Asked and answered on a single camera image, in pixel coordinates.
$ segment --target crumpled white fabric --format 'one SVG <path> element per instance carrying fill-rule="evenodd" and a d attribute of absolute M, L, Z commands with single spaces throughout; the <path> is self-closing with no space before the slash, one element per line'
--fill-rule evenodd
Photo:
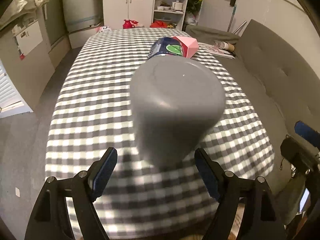
<path fill-rule="evenodd" d="M 0 18 L 0 30 L 19 17 L 22 22 L 25 22 L 24 19 L 35 17 L 37 7 L 47 2 L 49 0 L 13 0 Z"/>

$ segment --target blue can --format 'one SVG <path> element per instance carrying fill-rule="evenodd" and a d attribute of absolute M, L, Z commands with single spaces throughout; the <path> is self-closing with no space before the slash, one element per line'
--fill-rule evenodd
<path fill-rule="evenodd" d="M 152 45 L 148 59 L 157 55 L 183 56 L 180 41 L 171 37 L 160 38 Z"/>

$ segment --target sofa armrest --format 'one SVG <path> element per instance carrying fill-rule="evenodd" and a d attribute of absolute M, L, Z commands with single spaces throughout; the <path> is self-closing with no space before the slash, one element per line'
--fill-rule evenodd
<path fill-rule="evenodd" d="M 236 44 L 240 39 L 240 36 L 233 33 L 196 25 L 187 25 L 186 33 L 188 33 L 191 37 L 197 39 L 198 42 L 211 45 L 214 44 L 214 41 L 227 41 L 231 44 Z"/>

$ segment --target gray cup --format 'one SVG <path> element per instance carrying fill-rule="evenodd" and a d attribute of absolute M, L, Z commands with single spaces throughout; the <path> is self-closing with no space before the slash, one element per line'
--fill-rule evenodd
<path fill-rule="evenodd" d="M 154 166 L 182 161 L 221 118 L 225 92 L 205 65 L 179 56 L 156 56 L 130 83 L 135 141 Z"/>

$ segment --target checkered tablecloth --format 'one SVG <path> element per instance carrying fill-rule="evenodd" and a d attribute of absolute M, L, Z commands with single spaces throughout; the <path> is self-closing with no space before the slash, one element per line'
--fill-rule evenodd
<path fill-rule="evenodd" d="M 135 147 L 128 92 L 131 77 L 158 38 L 177 35 L 187 36 L 151 28 L 92 36 L 71 67 L 55 106 L 46 176 L 71 178 L 87 170 L 108 147 L 118 151 L 105 193 L 94 203 L 113 239 L 181 229 L 212 216 L 217 208 L 198 174 L 194 152 L 173 167 L 158 169 L 143 161 Z M 250 101 L 212 54 L 200 47 L 193 59 L 219 78 L 227 100 L 222 119 L 198 147 L 238 176 L 266 176 L 273 168 L 274 152 Z M 72 199 L 67 203 L 73 230 L 80 235 Z"/>

